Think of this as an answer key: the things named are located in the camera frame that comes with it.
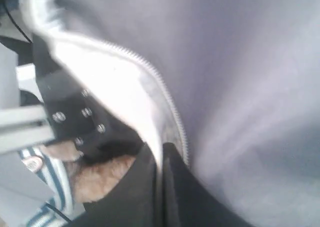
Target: zipper teeth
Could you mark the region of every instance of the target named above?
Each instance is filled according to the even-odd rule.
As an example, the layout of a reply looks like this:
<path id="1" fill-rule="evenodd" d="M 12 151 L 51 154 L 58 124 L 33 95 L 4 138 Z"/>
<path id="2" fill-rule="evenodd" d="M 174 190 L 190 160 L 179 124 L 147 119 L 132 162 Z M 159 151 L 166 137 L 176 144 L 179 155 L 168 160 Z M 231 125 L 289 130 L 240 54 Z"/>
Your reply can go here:
<path id="1" fill-rule="evenodd" d="M 188 149 L 188 139 L 187 139 L 186 131 L 185 131 L 184 125 L 182 123 L 180 114 L 175 106 L 175 102 L 174 102 L 174 100 L 168 90 L 168 87 L 167 87 L 165 81 L 163 80 L 163 77 L 161 76 L 161 74 L 159 73 L 157 68 L 154 67 L 143 56 L 141 56 L 140 54 L 138 54 L 138 53 L 126 48 L 126 47 L 123 47 L 121 45 L 117 45 L 117 44 L 109 42 L 109 41 L 105 41 L 104 43 L 110 49 L 117 52 L 118 54 L 125 55 L 125 57 L 130 57 L 131 60 L 141 64 L 149 72 L 149 74 L 151 74 L 155 78 L 158 86 L 161 88 L 162 93 L 164 94 L 164 97 L 170 107 L 170 110 L 172 111 L 174 121 L 177 124 L 179 135 L 181 136 L 182 158 L 183 158 L 185 164 L 187 166 L 189 166 L 189 149 Z"/>

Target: black cable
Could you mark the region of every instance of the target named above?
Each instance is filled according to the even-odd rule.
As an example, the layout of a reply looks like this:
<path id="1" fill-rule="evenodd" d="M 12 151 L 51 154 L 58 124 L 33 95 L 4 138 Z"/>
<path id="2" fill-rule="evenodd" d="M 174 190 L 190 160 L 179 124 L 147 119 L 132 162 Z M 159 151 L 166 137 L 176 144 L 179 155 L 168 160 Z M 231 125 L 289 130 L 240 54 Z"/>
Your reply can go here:
<path id="1" fill-rule="evenodd" d="M 26 35 L 26 33 L 19 27 L 19 25 L 17 24 L 17 22 L 14 20 L 14 18 L 12 17 L 12 15 L 10 14 L 10 11 L 6 5 L 6 0 L 2 0 L 2 6 L 3 9 L 6 13 L 6 15 L 9 17 L 10 21 L 12 22 L 12 24 L 16 27 L 16 29 L 25 37 L 25 39 L 32 44 L 31 39 Z"/>
<path id="2" fill-rule="evenodd" d="M 54 207 L 53 205 L 49 204 L 49 203 L 45 203 L 44 205 L 45 207 L 53 210 L 54 212 L 56 212 L 59 216 L 61 216 L 67 223 L 71 223 L 71 219 L 69 219 L 67 216 L 65 216 L 60 210 L 58 210 L 56 207 Z"/>

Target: brown fur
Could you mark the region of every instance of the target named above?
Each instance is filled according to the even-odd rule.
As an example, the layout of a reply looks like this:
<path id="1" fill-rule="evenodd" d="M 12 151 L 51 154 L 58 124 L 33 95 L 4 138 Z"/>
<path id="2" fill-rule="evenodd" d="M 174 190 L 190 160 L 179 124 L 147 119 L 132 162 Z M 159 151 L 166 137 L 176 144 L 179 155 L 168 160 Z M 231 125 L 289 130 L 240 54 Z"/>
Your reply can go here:
<path id="1" fill-rule="evenodd" d="M 65 161 L 73 196 L 78 203 L 102 199 L 117 185 L 135 161 L 135 157 L 123 155 L 108 162 L 84 165 L 74 161 L 81 155 L 71 141 L 49 147 L 42 146 L 40 150 L 45 155 Z"/>

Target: striped fabric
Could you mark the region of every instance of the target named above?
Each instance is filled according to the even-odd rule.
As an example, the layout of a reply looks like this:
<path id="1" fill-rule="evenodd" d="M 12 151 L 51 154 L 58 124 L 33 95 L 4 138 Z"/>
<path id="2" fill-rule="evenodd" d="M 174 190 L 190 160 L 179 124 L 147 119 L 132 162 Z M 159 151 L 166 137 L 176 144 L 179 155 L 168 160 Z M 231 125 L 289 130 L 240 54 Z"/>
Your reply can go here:
<path id="1" fill-rule="evenodd" d="M 64 215 L 69 216 L 73 212 L 74 202 L 72 198 L 70 183 L 66 168 L 62 161 L 44 156 L 39 148 L 30 147 L 19 151 L 21 159 L 30 156 L 39 156 L 44 160 L 44 165 L 36 175 L 45 182 L 55 195 L 49 203 L 60 210 Z M 30 219 L 27 227 L 60 227 L 66 222 L 52 210 L 43 207 Z"/>

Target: screw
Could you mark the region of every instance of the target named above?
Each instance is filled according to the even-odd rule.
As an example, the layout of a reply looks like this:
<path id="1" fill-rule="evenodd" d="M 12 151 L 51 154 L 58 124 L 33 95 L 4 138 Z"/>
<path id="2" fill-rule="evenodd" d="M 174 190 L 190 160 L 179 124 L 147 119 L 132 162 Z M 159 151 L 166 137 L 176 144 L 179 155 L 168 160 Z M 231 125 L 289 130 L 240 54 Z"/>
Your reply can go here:
<path id="1" fill-rule="evenodd" d="M 102 134 L 102 133 L 106 132 L 106 127 L 101 123 L 101 124 L 99 124 L 99 125 L 96 127 L 96 130 L 97 130 L 100 134 Z"/>
<path id="2" fill-rule="evenodd" d="M 81 110 L 81 112 L 82 112 L 82 115 L 83 115 L 85 118 L 88 118 L 89 116 L 92 115 L 92 111 L 91 111 L 91 109 L 89 109 L 89 108 L 84 108 L 84 109 Z"/>
<path id="3" fill-rule="evenodd" d="M 77 146 L 81 146 L 81 145 L 83 145 L 84 140 L 82 138 L 78 137 L 78 138 L 75 138 L 74 142 Z"/>
<path id="4" fill-rule="evenodd" d="M 52 118 L 53 118 L 53 120 L 54 120 L 55 122 L 57 122 L 57 123 L 61 123 L 61 122 L 63 122 L 63 121 L 66 120 L 65 114 L 62 113 L 62 112 L 57 112 L 57 113 L 53 114 L 53 115 L 52 115 Z"/>
<path id="5" fill-rule="evenodd" d="M 82 94 L 83 97 L 88 97 L 89 91 L 84 89 L 84 90 L 82 90 L 81 94 Z"/>

